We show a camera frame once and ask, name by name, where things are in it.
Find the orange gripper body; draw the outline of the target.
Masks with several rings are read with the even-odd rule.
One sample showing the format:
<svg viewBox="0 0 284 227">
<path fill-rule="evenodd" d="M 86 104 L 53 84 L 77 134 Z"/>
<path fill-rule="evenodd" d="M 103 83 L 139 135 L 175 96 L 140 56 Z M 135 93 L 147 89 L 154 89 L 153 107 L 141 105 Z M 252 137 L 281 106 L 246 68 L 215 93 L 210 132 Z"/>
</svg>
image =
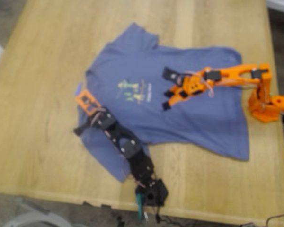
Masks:
<svg viewBox="0 0 284 227">
<path fill-rule="evenodd" d="M 204 72 L 180 73 L 181 85 L 178 91 L 180 98 L 189 98 L 210 90 L 210 85 L 204 79 Z"/>
</svg>

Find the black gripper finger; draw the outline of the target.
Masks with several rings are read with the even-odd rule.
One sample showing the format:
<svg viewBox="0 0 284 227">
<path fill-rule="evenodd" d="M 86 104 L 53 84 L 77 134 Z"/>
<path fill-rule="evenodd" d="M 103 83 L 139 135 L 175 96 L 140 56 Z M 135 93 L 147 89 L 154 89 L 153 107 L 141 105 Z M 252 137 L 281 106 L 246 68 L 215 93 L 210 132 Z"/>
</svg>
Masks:
<svg viewBox="0 0 284 227">
<path fill-rule="evenodd" d="M 86 129 L 91 128 L 91 127 L 92 127 L 91 121 L 86 121 L 84 124 L 73 129 L 73 132 L 76 136 L 80 137 Z"/>
</svg>

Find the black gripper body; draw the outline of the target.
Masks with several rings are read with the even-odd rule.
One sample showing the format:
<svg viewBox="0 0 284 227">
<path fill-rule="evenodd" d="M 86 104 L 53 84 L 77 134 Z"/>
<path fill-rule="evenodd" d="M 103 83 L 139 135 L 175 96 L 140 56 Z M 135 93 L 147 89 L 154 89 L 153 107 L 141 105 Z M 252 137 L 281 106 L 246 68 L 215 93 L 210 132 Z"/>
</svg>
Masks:
<svg viewBox="0 0 284 227">
<path fill-rule="evenodd" d="M 116 118 L 107 108 L 97 110 L 92 117 L 92 126 L 102 130 L 106 130 L 116 123 Z"/>
</svg>

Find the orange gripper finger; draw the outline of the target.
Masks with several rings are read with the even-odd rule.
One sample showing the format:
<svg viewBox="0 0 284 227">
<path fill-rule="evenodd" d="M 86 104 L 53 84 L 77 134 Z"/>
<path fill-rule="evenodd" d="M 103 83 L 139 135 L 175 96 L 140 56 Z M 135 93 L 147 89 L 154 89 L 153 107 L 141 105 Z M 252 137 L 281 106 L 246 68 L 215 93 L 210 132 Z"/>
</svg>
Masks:
<svg viewBox="0 0 284 227">
<path fill-rule="evenodd" d="M 165 97 L 173 97 L 173 96 L 183 97 L 182 92 L 183 92 L 182 87 L 174 85 L 173 87 L 171 87 L 170 89 L 165 91 L 163 94 L 164 94 Z"/>
<path fill-rule="evenodd" d="M 166 102 L 164 102 L 162 104 L 162 109 L 163 111 L 167 111 L 170 110 L 174 105 L 180 103 L 180 102 L 184 102 L 189 98 L 189 96 L 181 96 L 181 95 L 174 95 L 173 97 L 171 97 L 169 100 L 167 100 Z"/>
</svg>

